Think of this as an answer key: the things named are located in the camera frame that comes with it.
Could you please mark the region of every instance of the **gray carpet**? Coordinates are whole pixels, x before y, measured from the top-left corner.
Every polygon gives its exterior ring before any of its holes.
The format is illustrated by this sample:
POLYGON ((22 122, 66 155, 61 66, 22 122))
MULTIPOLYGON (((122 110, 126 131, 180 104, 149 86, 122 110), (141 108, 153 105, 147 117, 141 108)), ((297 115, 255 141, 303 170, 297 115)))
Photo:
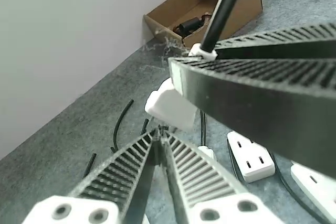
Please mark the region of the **gray carpet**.
MULTIPOLYGON (((335 19, 336 0, 263 0, 264 13, 237 34, 335 19)), ((169 76, 166 59, 176 53, 151 41, 91 90, 0 161, 0 223, 21 223, 34 203, 51 195, 66 195, 81 181, 92 152, 96 164, 111 155, 114 125, 130 99, 135 102, 124 118, 119 146, 140 134, 149 93, 169 76)), ((197 117, 191 133, 179 137, 199 143, 197 117)), ((228 170, 226 134, 229 129, 207 119, 208 145, 228 170)), ((279 158, 288 179, 289 161, 279 158)), ((247 185, 285 223, 317 223, 289 196, 275 177, 247 185)), ((156 170, 146 208, 151 224, 175 223, 167 187, 156 170)))

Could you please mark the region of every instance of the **dust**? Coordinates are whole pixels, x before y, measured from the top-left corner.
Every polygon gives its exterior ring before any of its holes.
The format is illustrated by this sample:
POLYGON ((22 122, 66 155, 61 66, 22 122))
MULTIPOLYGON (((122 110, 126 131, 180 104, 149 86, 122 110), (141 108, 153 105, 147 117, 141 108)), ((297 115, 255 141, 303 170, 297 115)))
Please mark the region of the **dust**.
MULTIPOLYGON (((155 34, 161 34, 163 32, 163 30, 156 30, 155 34)), ((169 57, 185 57, 189 54, 190 51, 189 49, 185 48, 180 41, 176 39, 168 37, 164 37, 164 39, 165 42, 162 43, 156 43, 150 46, 148 45, 148 43, 144 43, 144 45, 142 46, 142 51, 155 50, 158 52, 159 57, 161 58, 162 69, 168 66, 167 59, 169 57)))

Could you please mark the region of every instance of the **power strip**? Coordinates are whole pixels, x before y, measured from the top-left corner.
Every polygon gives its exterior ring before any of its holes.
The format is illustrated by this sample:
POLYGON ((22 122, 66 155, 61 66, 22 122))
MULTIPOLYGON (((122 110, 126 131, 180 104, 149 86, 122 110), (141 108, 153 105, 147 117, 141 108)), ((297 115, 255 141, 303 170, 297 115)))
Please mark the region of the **power strip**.
POLYGON ((227 134, 227 139, 246 182, 251 183, 275 173, 274 162, 264 147, 234 131, 227 134))
POLYGON ((336 223, 336 181, 297 163, 292 165, 290 173, 325 217, 336 223))

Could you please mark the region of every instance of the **black plastic part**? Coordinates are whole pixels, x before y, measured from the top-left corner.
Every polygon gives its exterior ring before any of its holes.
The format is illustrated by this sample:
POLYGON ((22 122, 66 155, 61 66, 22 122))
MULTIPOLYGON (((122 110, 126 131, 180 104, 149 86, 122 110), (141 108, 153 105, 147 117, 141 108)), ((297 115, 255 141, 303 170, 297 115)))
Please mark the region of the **black plastic part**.
POLYGON ((336 57, 336 24, 248 34, 219 41, 217 59, 321 59, 336 57))
POLYGON ((218 0, 212 19, 210 20, 210 24, 201 42, 202 50, 212 52, 236 1, 237 0, 218 0))
POLYGON ((128 109, 130 108, 130 106, 133 104, 134 100, 131 99, 131 101, 126 105, 126 107, 124 108, 124 110, 121 112, 120 117, 117 120, 117 123, 114 127, 114 131, 113 131, 113 144, 114 144, 114 152, 116 152, 118 149, 118 145, 117 145, 117 134, 118 134, 118 129, 120 126, 120 123, 122 121, 122 119, 124 118, 125 114, 127 113, 128 109))
POLYGON ((143 126, 142 126, 142 130, 141 130, 141 134, 140 135, 145 134, 148 123, 149 123, 149 120, 145 119, 145 121, 143 122, 143 126))
POLYGON ((336 178, 336 59, 169 63, 176 90, 207 115, 336 178))
POLYGON ((92 156, 91 156, 91 158, 90 158, 90 160, 89 160, 88 166, 85 169, 83 178, 85 178, 90 173, 90 171, 92 169, 92 166, 93 166, 93 163, 95 162, 96 157, 97 157, 96 153, 93 153, 92 156))

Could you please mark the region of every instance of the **open cardboard box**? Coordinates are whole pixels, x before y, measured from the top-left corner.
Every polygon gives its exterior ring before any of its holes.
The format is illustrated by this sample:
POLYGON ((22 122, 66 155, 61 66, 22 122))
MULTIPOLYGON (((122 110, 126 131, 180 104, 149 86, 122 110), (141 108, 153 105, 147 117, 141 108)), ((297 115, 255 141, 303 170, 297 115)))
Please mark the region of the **open cardboard box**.
MULTIPOLYGON (((167 0, 150 13, 144 15, 153 35, 160 41, 175 39, 185 47, 201 42, 208 24, 182 38, 173 32, 180 23, 194 17, 201 18, 205 13, 212 13, 218 0, 167 0)), ((226 39, 238 31, 263 11, 261 0, 237 0, 226 23, 220 39, 226 39)))

